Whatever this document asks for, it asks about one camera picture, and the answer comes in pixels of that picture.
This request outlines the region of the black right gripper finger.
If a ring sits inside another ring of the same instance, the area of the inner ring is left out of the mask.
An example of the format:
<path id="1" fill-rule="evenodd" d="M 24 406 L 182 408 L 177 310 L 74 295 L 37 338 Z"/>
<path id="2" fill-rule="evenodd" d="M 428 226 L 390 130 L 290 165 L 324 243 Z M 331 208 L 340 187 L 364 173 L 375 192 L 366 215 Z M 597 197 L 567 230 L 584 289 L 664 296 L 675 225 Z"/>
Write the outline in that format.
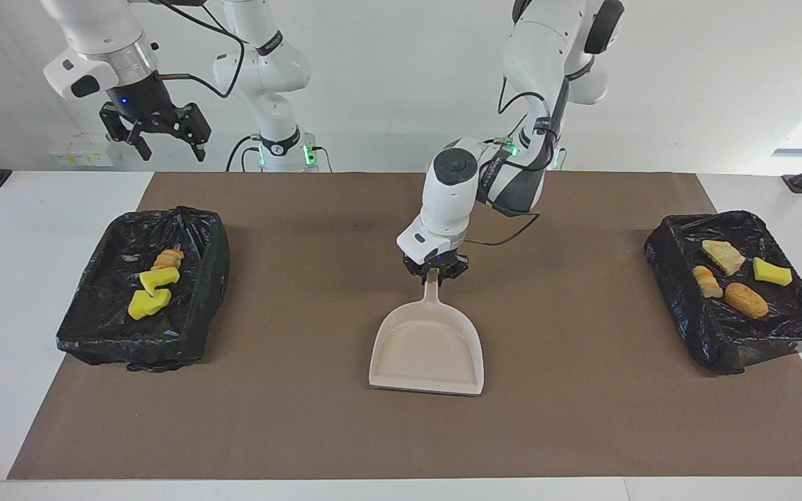
<path id="1" fill-rule="evenodd" d="M 141 159 L 150 161 L 152 150 L 142 137 L 144 132 L 143 121 L 138 120 L 131 128 L 127 128 L 113 102 L 105 102 L 99 111 L 99 115 L 112 141 L 134 147 Z"/>
<path id="2" fill-rule="evenodd" d="M 206 157 L 205 148 L 212 134 L 210 124 L 193 102 L 175 108 L 175 114 L 175 138 L 187 143 L 197 161 L 203 162 Z"/>

